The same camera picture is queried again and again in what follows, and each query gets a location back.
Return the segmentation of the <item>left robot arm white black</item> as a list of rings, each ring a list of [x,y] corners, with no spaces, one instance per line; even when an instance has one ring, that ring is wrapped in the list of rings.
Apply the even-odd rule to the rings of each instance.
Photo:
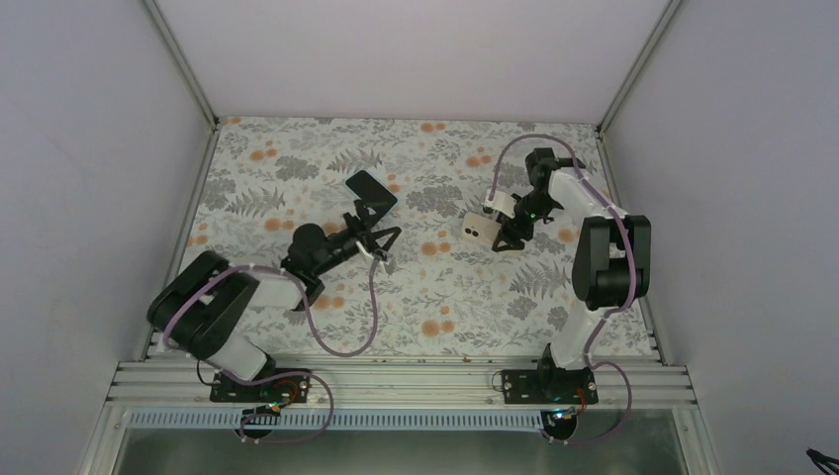
[[[401,230],[375,227],[396,203],[357,199],[355,211],[343,216],[344,229],[333,234],[312,223],[299,226],[278,268],[232,265],[204,251],[152,300],[146,319],[165,347],[221,370],[249,400],[263,400],[275,387],[274,359],[235,329],[251,300],[265,290],[282,307],[308,314],[324,290],[322,275],[341,263],[362,255],[370,277],[386,269]]]

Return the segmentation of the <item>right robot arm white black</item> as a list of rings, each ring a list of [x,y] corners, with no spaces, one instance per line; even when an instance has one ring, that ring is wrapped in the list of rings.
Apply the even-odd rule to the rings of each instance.
[[[587,387],[594,342],[607,320],[646,295],[650,281],[651,224],[643,215],[619,208],[590,181],[576,156],[559,158],[538,147],[525,158],[531,190],[524,196],[490,189],[485,208],[497,212],[496,252],[521,250],[537,222],[553,210],[571,215],[580,227],[571,283],[580,306],[545,347],[535,387],[549,403]]]

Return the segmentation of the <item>beige phone case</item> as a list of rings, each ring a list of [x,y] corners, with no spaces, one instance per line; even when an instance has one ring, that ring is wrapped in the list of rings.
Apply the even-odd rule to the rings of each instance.
[[[492,249],[501,224],[484,215],[466,213],[461,227],[461,238],[467,242]]]

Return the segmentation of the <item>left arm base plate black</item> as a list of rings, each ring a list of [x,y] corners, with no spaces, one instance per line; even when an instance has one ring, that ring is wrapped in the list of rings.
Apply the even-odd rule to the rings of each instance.
[[[213,403],[285,405],[306,403],[311,378],[285,376],[260,385],[243,385],[228,376],[217,375],[209,395]]]

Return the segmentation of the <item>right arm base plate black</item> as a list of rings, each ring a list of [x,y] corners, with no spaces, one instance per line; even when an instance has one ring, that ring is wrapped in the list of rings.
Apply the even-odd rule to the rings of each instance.
[[[503,370],[502,391],[508,405],[595,405],[598,385],[589,368]]]

